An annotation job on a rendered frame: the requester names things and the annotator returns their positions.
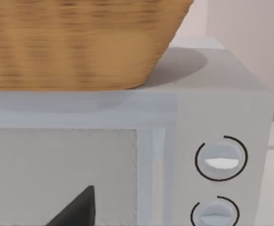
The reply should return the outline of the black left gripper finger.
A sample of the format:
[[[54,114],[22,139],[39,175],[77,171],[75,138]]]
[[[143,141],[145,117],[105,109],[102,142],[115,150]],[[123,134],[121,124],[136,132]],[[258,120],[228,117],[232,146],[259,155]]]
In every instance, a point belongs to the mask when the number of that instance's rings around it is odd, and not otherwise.
[[[95,226],[95,188],[88,186],[45,226]]]

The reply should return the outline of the pale microwave door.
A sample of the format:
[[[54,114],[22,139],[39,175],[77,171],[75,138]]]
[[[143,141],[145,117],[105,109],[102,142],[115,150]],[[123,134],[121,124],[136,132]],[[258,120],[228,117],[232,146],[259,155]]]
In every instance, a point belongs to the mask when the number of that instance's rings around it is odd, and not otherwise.
[[[153,226],[153,130],[165,159],[176,117],[172,92],[0,91],[0,226],[43,226],[89,185],[97,224]]]

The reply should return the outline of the pale round microwave knob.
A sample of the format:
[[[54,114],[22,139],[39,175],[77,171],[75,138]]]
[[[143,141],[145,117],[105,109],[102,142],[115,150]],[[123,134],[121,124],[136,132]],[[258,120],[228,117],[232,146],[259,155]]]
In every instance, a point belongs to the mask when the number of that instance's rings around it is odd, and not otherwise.
[[[203,154],[204,166],[217,178],[234,175],[240,168],[243,156],[240,148],[227,141],[208,145]]]
[[[198,215],[200,226],[230,226],[233,218],[233,209],[223,201],[207,204]]]

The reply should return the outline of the woven wicker basket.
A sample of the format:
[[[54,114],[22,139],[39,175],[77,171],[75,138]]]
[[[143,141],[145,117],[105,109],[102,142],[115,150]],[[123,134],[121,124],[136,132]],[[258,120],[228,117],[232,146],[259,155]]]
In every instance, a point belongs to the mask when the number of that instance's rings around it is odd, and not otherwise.
[[[0,0],[0,91],[143,85],[194,0]]]

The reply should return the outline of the pale microwave oven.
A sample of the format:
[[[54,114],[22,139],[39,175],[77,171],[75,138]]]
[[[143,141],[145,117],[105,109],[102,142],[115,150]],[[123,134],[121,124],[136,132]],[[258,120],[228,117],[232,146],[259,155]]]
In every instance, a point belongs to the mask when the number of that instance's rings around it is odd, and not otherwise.
[[[174,39],[148,82],[129,90],[177,94],[174,141],[165,157],[162,226],[200,226],[199,213],[213,201],[233,209],[230,226],[254,226],[273,93],[211,38]],[[243,160],[234,175],[217,178],[204,166],[203,154],[222,141],[237,145]]]

